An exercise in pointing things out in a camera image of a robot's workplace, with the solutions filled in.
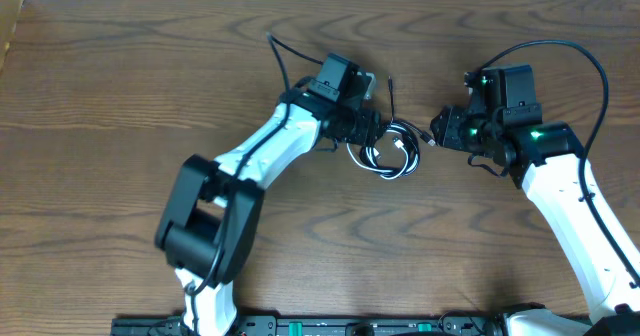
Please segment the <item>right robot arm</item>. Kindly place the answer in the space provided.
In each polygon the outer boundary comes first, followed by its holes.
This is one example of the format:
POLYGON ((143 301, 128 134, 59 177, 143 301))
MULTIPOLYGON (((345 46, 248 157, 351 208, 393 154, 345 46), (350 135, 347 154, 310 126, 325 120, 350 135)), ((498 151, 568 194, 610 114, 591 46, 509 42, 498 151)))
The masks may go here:
POLYGON ((490 335, 636 335, 639 250, 602 194, 585 147, 565 122, 546 123, 527 64, 464 76, 470 102, 446 106, 430 129, 442 148, 500 166, 536 206, 568 259, 588 306, 577 321, 544 306, 516 306, 490 335))

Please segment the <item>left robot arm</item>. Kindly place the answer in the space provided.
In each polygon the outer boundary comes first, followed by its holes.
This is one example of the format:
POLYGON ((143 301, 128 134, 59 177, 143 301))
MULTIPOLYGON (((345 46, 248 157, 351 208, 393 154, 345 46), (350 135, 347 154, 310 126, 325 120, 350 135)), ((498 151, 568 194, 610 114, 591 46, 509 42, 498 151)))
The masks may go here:
POLYGON ((181 166, 154 243, 185 294, 185 335, 225 335, 237 318, 233 281, 250 254, 265 192, 321 138, 370 146, 380 114, 364 107, 376 77, 329 54, 315 77, 285 88, 272 116, 246 141, 213 160, 181 166))

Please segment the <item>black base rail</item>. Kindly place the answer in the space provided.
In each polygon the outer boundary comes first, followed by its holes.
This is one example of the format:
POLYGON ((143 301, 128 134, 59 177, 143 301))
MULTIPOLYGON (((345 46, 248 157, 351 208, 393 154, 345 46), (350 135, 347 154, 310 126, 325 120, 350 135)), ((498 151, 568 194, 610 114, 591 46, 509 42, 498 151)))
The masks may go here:
MULTIPOLYGON (((117 318, 110 336, 188 336, 193 332, 180 316, 166 318, 117 318)), ((498 317, 462 314, 430 318, 286 318, 265 315, 239 316, 227 336, 352 336, 352 335, 509 335, 498 317)))

